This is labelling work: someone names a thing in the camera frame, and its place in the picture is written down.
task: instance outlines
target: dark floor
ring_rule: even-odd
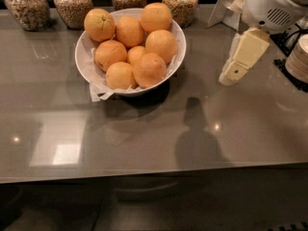
[[[0,217],[10,231],[308,230],[307,176],[263,167],[19,184]]]

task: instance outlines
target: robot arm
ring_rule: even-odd
[[[270,34],[285,32],[308,14],[308,0],[239,1],[235,11],[242,13],[249,29],[233,39],[230,58],[219,76],[225,86],[237,83],[259,61],[270,45]]]

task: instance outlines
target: orange fruit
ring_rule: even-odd
[[[90,10],[84,20],[85,31],[95,41],[111,39],[116,31],[114,18],[103,9]]]
[[[107,86],[110,89],[135,89],[138,84],[134,78],[133,67],[125,62],[112,64],[106,73]]]
[[[168,30],[154,31],[145,41],[145,51],[156,53],[164,59],[166,64],[169,64],[178,51],[176,37]]]
[[[169,29],[172,23],[170,8],[163,3],[151,3],[141,11],[141,26],[145,32]]]
[[[127,52],[127,63],[135,65],[136,62],[145,54],[145,47],[142,45],[130,48]]]
[[[155,53],[144,54],[134,65],[134,77],[142,88],[150,88],[160,83],[167,74],[163,58]]]
[[[127,48],[131,48],[143,42],[144,29],[137,18],[124,15],[116,23],[115,36]]]
[[[104,72],[111,64],[126,62],[127,50],[123,43],[109,39],[101,42],[94,53],[94,61]]]

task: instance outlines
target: metallic counter surface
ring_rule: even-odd
[[[232,87],[218,82],[235,31],[205,29],[203,5],[184,30],[182,67],[143,96],[92,103],[68,30],[25,32],[0,11],[0,182],[308,162],[308,94],[262,61]]]

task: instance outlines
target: countertop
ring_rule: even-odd
[[[187,54],[159,88],[92,103],[74,49],[82,31],[26,32],[0,11],[0,182],[308,162],[308,98],[273,64],[271,43],[237,85],[218,82],[235,31],[206,29],[199,6]]]

